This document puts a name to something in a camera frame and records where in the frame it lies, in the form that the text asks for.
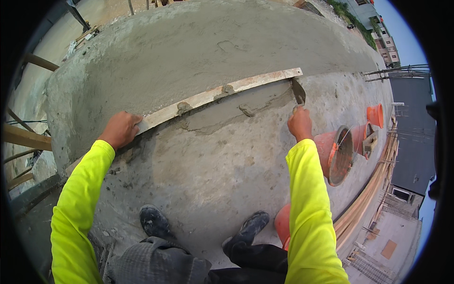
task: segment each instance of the neon yellow sleeve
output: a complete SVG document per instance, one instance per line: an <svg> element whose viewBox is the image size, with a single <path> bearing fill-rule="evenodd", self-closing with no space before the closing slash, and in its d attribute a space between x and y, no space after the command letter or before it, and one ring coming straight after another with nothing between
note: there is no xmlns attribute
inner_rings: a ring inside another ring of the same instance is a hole
<svg viewBox="0 0 454 284"><path fill-rule="evenodd" d="M286 161L291 199L286 284L349 283L336 254L330 200L314 141L300 141Z"/></svg>
<svg viewBox="0 0 454 284"><path fill-rule="evenodd" d="M63 187L50 222L55 283L102 283L87 234L114 149L97 140Z"/></svg>

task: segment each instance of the trowel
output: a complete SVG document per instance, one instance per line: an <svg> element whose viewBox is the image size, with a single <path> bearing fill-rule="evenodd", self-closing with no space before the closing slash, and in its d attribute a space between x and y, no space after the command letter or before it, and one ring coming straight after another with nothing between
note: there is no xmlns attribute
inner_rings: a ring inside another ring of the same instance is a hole
<svg viewBox="0 0 454 284"><path fill-rule="evenodd" d="M306 92L304 91L301 84L298 83L298 81L295 79L295 77L292 77L290 79L290 84L291 89L293 90L293 94L295 95L296 103L298 104L293 108L293 114L295 114L297 107L299 105L304 106L304 104L306 103Z"/></svg>

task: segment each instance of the sky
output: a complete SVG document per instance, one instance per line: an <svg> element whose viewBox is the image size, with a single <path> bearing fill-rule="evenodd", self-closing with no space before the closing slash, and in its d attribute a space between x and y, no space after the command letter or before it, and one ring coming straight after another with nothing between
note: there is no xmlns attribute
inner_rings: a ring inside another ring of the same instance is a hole
<svg viewBox="0 0 454 284"><path fill-rule="evenodd" d="M400 65L427 63L418 40L394 6L387 0L375 0L374 7L382 16L386 28L394 39L400 57Z"/></svg>
<svg viewBox="0 0 454 284"><path fill-rule="evenodd" d="M394 6L387 0L375 0L374 2L375 9L382 16L386 28L394 39L401 66L427 63L427 59L418 40ZM422 220L422 227L415 260L424 247L434 219L435 201L431 200L427 194L429 185L427 186L426 196L419 210L419 219Z"/></svg>

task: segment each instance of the grass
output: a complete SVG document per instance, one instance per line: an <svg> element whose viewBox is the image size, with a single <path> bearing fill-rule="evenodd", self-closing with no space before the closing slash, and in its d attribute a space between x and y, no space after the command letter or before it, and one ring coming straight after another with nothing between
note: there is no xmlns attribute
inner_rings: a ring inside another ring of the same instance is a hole
<svg viewBox="0 0 454 284"><path fill-rule="evenodd" d="M354 24L360 30L367 44L373 49L377 50L377 45L375 44L375 40L370 34L370 31L366 30L363 24L348 11L347 3L340 3L336 2L335 0L328 0L327 2L328 4L333 6L334 13L336 13L336 15L344 19L348 24Z"/></svg>

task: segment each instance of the orange bucket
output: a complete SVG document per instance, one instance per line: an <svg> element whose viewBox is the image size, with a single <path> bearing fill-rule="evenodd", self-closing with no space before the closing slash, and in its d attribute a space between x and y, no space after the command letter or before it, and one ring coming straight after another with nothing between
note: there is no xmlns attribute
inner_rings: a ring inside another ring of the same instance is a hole
<svg viewBox="0 0 454 284"><path fill-rule="evenodd" d="M274 227L281 239L282 248L288 251L290 243L290 203L282 207L274 219Z"/></svg>
<svg viewBox="0 0 454 284"><path fill-rule="evenodd" d="M367 120L373 125L383 128L383 107L381 104L367 107Z"/></svg>
<svg viewBox="0 0 454 284"><path fill-rule="evenodd" d="M317 146L323 175L328 179L331 186L340 185L352 166L353 139L351 131L347 126L342 125L337 131L315 136L314 142Z"/></svg>
<svg viewBox="0 0 454 284"><path fill-rule="evenodd" d="M351 129L351 135L353 136L353 151L364 156L366 160L369 159L370 152L363 153L363 140L369 137L374 130L370 121L366 121L364 125L358 125Z"/></svg>

